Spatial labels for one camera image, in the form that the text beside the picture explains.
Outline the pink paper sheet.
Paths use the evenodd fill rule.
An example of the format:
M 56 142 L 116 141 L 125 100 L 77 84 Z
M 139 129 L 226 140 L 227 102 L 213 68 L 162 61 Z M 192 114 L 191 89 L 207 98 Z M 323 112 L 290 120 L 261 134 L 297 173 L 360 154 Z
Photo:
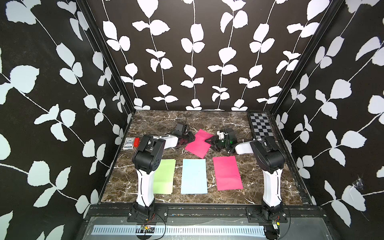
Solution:
M 195 134 L 195 140 L 185 147 L 185 150 L 196 155 L 197 157 L 204 159 L 207 152 L 209 151 L 211 144 L 205 142 L 205 140 L 210 139 L 214 135 L 205 132 L 204 130 L 199 130 Z
M 235 156 L 214 157 L 213 163 L 218 191 L 243 189 Z

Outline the light blue paper sheet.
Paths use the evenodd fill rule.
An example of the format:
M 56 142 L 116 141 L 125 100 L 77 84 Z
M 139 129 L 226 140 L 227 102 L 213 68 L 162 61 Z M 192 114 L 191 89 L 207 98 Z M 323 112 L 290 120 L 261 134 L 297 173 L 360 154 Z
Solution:
M 183 159 L 181 194 L 207 194 L 205 159 Z

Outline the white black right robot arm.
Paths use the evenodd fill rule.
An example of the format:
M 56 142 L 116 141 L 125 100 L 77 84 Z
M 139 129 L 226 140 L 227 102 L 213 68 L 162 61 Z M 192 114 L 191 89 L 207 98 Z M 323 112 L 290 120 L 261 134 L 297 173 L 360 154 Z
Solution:
M 226 150 L 229 154 L 253 154 L 264 176 L 261 209 L 263 217 L 269 221 L 283 212 L 281 175 L 286 156 L 273 136 L 238 142 L 236 139 L 229 139 L 228 134 L 219 133 L 217 136 L 205 140 L 205 142 L 218 152 Z

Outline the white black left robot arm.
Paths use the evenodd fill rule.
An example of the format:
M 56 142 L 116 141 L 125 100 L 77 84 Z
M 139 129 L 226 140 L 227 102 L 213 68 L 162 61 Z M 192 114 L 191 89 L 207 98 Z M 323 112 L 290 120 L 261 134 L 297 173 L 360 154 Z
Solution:
M 165 149 L 181 147 L 195 140 L 192 132 L 184 135 L 144 135 L 132 157 L 138 175 L 138 195 L 133 203 L 136 213 L 152 217 L 154 213 L 154 176 Z

